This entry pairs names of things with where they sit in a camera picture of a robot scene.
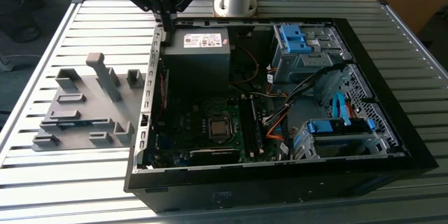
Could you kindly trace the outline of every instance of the slotted aluminum surface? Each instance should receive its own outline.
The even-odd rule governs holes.
[[[211,15],[210,0],[196,0],[180,14]],[[31,150],[60,68],[91,73],[84,66],[87,53],[103,52],[116,73],[147,71],[154,16],[127,0],[86,0],[70,7],[0,135],[0,222],[447,223],[447,74],[390,7],[376,1],[260,0],[259,16],[348,19],[440,168],[359,198],[156,215],[123,192],[127,148]]]

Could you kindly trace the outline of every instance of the black cable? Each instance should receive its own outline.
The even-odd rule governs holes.
[[[295,99],[299,95],[302,95],[308,89],[311,89],[314,87],[315,82],[318,81],[318,79],[327,74],[330,71],[335,71],[339,69],[346,68],[347,64],[344,63],[339,63],[335,64],[331,67],[326,67],[322,68],[318,72],[315,72],[311,76],[308,76],[295,87],[295,89],[292,90],[292,92],[290,93],[284,103],[283,103],[283,108],[280,109],[280,111],[270,117],[270,119],[267,119],[267,123],[270,123],[278,116],[282,116],[284,113],[288,112],[290,107],[292,106]]]
[[[247,78],[246,78],[246,72],[244,71],[243,71],[242,76],[243,76],[243,80],[247,80]],[[256,89],[256,87],[254,86],[254,84],[250,81],[246,82],[246,84],[251,87],[251,89],[254,90],[254,92],[259,92],[259,90]]]
[[[230,84],[230,86],[232,87],[232,88],[235,88],[236,90],[239,90],[239,92],[242,92],[242,93],[250,93],[251,91],[247,91],[247,90],[244,90],[244,89],[242,89],[238,85],[235,85],[235,84]]]

